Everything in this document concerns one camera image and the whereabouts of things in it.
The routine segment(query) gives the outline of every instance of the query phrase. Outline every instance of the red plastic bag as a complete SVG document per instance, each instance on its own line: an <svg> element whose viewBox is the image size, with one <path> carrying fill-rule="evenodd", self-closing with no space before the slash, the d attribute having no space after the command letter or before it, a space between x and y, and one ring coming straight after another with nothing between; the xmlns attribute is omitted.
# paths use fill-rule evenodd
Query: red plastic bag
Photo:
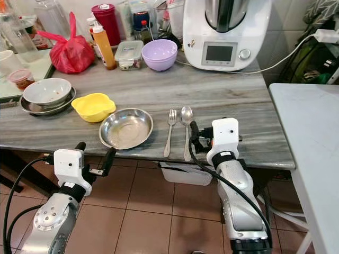
<svg viewBox="0 0 339 254"><path fill-rule="evenodd" d="M91 46L82 35L76 36L76 21L73 12L69 14L70 39L67 41L58 34L38 31L38 34L57 41L49 56L55 68L71 74L85 70L94 60L95 55Z"/></svg>

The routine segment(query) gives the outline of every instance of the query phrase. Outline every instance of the yellow bowl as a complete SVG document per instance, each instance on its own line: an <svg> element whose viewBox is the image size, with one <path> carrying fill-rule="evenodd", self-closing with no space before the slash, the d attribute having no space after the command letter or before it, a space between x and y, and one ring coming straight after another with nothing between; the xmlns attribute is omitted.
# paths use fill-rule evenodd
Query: yellow bowl
<svg viewBox="0 0 339 254"><path fill-rule="evenodd" d="M116 109L114 101L105 94L88 94L72 101L79 116L90 123L101 122Z"/></svg>

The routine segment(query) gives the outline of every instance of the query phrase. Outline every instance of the fork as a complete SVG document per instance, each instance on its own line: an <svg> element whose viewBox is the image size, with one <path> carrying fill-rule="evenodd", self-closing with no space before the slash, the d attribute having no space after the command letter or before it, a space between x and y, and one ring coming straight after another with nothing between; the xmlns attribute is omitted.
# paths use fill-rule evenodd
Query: fork
<svg viewBox="0 0 339 254"><path fill-rule="evenodd" d="M169 124L169 131L168 131L168 138L167 143L164 150L164 157L168 157L171 151L171 134L172 134L172 126L176 122L176 110L170 110L168 115L168 124Z"/></svg>

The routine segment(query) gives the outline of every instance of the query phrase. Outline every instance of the tiled floor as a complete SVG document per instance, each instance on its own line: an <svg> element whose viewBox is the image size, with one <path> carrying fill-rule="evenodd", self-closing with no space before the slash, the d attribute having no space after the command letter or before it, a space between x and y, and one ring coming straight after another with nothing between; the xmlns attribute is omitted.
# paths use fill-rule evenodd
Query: tiled floor
<svg viewBox="0 0 339 254"><path fill-rule="evenodd" d="M27 161L39 156L25 152L19 155ZM101 159L89 157L87 162L98 167ZM56 181L50 166L40 163L36 169ZM216 182L209 186L169 183L156 163L117 159L109 176L98 178L91 195L82 200L66 253L189 254L201 250L206 254L231 254L225 225L220 223L216 187ZM274 205L299 210L292 183L271 182L269 193ZM0 185L0 229L7 196L8 188ZM44 196L24 185L22 193L15 193L10 220L23 209L45 201ZM31 231L33 215L30 212L18 221L12 235L13 253L20 253ZM295 253L306 234L277 216L272 216L271 228L274 254ZM312 246L307 253L314 253Z"/></svg>

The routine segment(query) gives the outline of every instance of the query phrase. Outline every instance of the digital display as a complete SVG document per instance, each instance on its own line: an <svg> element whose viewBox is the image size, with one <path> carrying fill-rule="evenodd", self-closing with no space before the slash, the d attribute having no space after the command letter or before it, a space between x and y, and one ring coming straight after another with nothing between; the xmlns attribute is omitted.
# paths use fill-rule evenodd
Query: digital display
<svg viewBox="0 0 339 254"><path fill-rule="evenodd" d="M231 61L233 47L208 46L206 53L207 61Z"/></svg>

